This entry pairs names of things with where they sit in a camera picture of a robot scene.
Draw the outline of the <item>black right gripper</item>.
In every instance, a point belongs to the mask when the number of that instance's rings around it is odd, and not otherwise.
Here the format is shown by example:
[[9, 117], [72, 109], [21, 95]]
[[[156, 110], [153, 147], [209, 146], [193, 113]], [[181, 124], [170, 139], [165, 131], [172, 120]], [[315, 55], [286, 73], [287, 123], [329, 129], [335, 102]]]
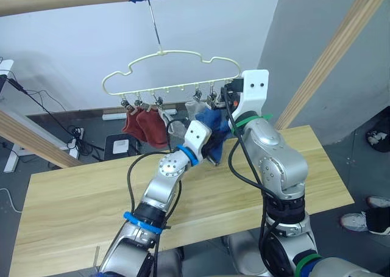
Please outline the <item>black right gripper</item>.
[[239, 105], [240, 96], [243, 92], [243, 86], [243, 78], [235, 78], [225, 84], [225, 86], [222, 88], [222, 101], [214, 102], [211, 109], [223, 110], [229, 107], [231, 111], [234, 111]]

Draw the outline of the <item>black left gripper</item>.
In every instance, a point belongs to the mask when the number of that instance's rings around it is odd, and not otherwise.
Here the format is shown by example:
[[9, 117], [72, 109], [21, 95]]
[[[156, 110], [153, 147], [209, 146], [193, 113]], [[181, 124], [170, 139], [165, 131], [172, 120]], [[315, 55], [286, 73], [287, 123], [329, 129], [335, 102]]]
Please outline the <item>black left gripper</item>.
[[202, 155], [214, 166], [220, 163], [220, 143], [211, 141], [202, 147]]

